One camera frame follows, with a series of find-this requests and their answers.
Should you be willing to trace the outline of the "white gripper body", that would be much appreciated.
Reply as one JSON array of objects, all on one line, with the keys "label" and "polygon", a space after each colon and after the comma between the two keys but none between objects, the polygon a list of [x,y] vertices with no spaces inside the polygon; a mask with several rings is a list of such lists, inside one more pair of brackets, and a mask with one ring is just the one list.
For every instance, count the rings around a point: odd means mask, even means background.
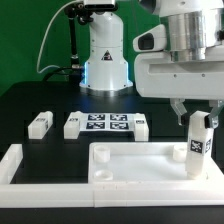
[{"label": "white gripper body", "polygon": [[224,49],[208,49],[206,59],[172,62],[167,52],[139,54],[134,62],[142,97],[224,99]]}]

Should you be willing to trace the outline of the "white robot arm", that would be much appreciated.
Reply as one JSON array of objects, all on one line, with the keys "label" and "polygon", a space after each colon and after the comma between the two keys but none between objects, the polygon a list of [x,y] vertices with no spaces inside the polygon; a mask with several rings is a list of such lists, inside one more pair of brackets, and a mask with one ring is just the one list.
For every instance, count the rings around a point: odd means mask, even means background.
[{"label": "white robot arm", "polygon": [[181,124],[186,99],[208,100],[205,126],[218,126],[224,108],[224,0],[138,0],[160,24],[138,35],[133,48],[136,88],[168,98]]}]

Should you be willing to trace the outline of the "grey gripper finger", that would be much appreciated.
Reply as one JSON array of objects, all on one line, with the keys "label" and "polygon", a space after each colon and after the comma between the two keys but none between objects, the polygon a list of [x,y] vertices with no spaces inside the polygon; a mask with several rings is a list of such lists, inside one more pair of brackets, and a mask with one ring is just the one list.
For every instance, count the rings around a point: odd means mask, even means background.
[{"label": "grey gripper finger", "polygon": [[219,125],[219,114],[224,108],[224,100],[210,100],[209,106],[212,108],[211,112],[205,117],[206,128],[217,128]]},{"label": "grey gripper finger", "polygon": [[184,124],[184,116],[186,114],[186,108],[184,106],[184,99],[171,98],[170,105],[178,117],[178,124],[183,125]]}]

